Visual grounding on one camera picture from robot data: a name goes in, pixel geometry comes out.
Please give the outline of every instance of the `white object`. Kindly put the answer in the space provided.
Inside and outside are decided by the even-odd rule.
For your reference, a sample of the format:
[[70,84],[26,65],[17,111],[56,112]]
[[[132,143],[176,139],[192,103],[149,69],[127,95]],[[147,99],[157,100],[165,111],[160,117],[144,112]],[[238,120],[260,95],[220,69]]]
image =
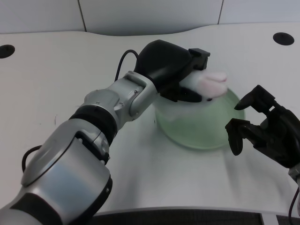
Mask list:
[[227,92],[226,80],[226,73],[194,70],[180,82],[180,86],[201,95],[201,102],[173,102],[159,96],[153,105],[161,114],[168,115],[165,118],[166,120],[172,121],[182,116],[188,116],[201,110],[202,107],[208,106],[211,103],[211,101],[207,101],[209,98],[217,98],[224,95]]
[[88,32],[168,34],[217,24],[222,0],[81,0]]
[[0,0],[0,34],[84,31],[76,0]]
[[206,98],[217,98],[226,94],[226,80],[226,73],[194,70],[180,82],[180,86],[193,90]]
[[300,22],[299,0],[224,0],[220,24]]
[[[276,32],[291,34],[295,43],[275,43]],[[86,94],[108,87],[127,49],[139,53],[157,39],[210,52],[208,69],[226,72],[228,87],[239,97],[260,84],[300,118],[300,23],[216,25],[143,37],[85,32],[0,35],[0,45],[16,49],[0,60],[0,207],[21,187],[26,150],[42,144],[68,120]],[[135,57],[128,55],[120,75],[134,66]],[[246,111],[246,119],[254,124],[264,118],[251,108]],[[107,164],[113,188],[101,212],[154,207],[287,215],[297,189],[287,169],[247,141],[238,156],[228,147],[209,152],[182,148],[166,138],[154,120],[150,107],[117,134]]]

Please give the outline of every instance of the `black hole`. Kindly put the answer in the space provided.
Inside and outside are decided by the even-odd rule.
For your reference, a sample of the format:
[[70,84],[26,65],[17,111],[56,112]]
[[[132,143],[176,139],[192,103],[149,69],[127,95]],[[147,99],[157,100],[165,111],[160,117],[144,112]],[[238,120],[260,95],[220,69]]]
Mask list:
[[2,45],[0,46],[0,59],[7,58],[14,54],[15,52],[15,47],[12,45]]
[[282,32],[274,34],[273,40],[280,45],[291,45],[295,41],[291,35]]

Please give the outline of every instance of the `white table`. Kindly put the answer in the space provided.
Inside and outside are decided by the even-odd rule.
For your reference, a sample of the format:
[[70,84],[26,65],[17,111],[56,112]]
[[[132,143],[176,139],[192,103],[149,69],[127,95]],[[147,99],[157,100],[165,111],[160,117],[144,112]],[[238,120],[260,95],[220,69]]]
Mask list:
[[[272,36],[277,32],[291,34],[295,43],[275,43]],[[113,82],[124,51],[139,53],[156,39],[210,52],[208,69],[225,71],[229,87],[240,97],[260,84],[300,118],[300,23],[215,25],[137,37],[85,32],[0,35],[0,45],[16,49],[0,59],[0,207],[21,187],[26,150],[42,144],[87,93]],[[134,56],[128,55],[120,74],[134,65]],[[246,118],[259,124],[264,116],[247,109]],[[166,138],[154,120],[151,106],[118,133],[108,163],[113,190],[100,212],[175,207],[287,215],[297,188],[287,169],[246,141],[237,157],[229,147],[185,149]]]

